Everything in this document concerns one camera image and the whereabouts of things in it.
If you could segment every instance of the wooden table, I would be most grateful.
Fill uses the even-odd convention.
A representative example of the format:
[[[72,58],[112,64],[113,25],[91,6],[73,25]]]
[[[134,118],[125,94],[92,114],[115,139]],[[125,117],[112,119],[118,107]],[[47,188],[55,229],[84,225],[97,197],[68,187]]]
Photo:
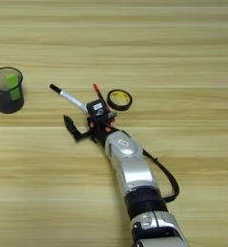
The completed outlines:
[[[3,66],[25,105],[0,114],[0,247],[130,246],[111,165],[64,127],[86,116],[48,89],[89,102],[94,82],[133,95],[116,126],[179,180],[169,209],[190,246],[228,246],[228,1],[0,0]]]

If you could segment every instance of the marker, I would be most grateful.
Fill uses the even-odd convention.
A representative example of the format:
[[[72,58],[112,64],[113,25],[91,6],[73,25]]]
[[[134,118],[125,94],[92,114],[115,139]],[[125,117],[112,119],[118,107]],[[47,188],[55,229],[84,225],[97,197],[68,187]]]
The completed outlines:
[[[71,96],[70,94],[66,93],[62,89],[58,88],[54,84],[50,84],[49,86],[53,91],[55,91],[58,95],[62,96],[64,99],[81,109],[83,112],[88,113],[87,107],[84,103],[79,101],[77,98],[74,96]]]

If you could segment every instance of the black cable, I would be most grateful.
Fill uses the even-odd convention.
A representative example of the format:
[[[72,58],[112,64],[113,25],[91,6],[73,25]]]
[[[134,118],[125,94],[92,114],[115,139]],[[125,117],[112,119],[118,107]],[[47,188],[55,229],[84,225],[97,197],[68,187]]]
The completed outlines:
[[[171,203],[173,202],[178,195],[180,194],[180,185],[178,184],[178,182],[176,181],[176,179],[174,178],[174,176],[169,172],[169,170],[167,170],[167,168],[165,168],[164,165],[162,165],[157,158],[154,158],[152,155],[150,155],[146,150],[143,150],[143,155],[145,155],[146,157],[150,158],[151,160],[153,160],[155,162],[155,164],[159,167],[159,169],[167,176],[167,178],[169,179],[171,185],[172,185],[172,189],[173,189],[173,195],[168,196],[168,197],[164,197],[163,200],[166,203]]]

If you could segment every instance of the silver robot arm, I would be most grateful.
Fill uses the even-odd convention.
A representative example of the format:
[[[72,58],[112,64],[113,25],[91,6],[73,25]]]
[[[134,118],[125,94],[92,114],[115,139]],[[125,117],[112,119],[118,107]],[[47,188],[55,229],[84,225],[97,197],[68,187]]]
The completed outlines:
[[[110,134],[105,152],[116,170],[125,198],[135,247],[188,247],[180,227],[162,200],[143,149],[124,132]]]
[[[53,84],[50,88],[90,115],[90,130],[86,133],[80,133],[68,116],[64,116],[65,125],[76,141],[92,137],[104,146],[127,205],[133,247],[188,247],[175,217],[168,212],[161,197],[157,181],[143,157],[143,149],[124,132],[111,126],[106,130],[105,122],[116,113],[108,110],[99,89],[100,99],[85,105]]]

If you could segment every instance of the white marker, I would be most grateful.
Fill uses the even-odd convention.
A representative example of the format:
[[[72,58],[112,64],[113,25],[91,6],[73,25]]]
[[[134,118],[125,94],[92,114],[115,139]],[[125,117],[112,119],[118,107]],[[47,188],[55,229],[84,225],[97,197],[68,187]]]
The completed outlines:
[[[54,84],[50,84],[49,87],[53,91],[55,91],[57,94],[59,94],[60,96],[62,96],[63,98],[65,98],[67,101],[69,101],[70,103],[72,103],[73,105],[75,105],[76,107],[78,107],[79,109],[81,109],[83,112],[88,113],[88,110],[87,110],[86,105],[84,103],[82,103],[81,101],[79,101],[74,96],[71,96],[70,94],[66,93],[65,91],[59,89]]]

